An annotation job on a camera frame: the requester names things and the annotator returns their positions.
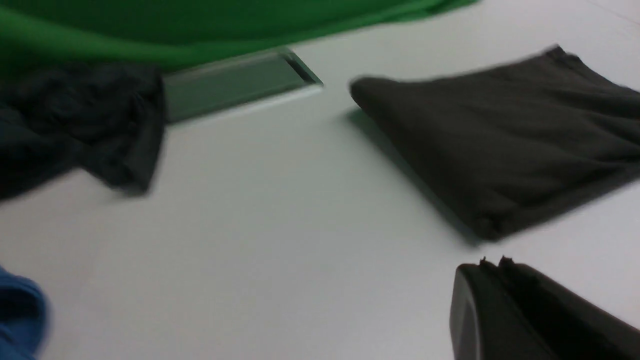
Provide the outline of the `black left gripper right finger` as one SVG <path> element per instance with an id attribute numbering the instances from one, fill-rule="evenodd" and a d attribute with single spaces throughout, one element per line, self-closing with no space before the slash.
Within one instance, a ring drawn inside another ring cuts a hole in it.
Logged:
<path id="1" fill-rule="evenodd" d="M 526 264 L 498 273 L 534 332 L 560 360 L 637 360 L 639 330 Z"/>

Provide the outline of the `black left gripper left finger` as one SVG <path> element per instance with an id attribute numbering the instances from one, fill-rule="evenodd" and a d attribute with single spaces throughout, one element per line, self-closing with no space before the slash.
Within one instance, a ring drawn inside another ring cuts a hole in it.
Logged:
<path id="1" fill-rule="evenodd" d="M 455 269 L 449 313 L 455 360 L 554 360 L 507 294 L 496 269 L 485 260 Z"/>

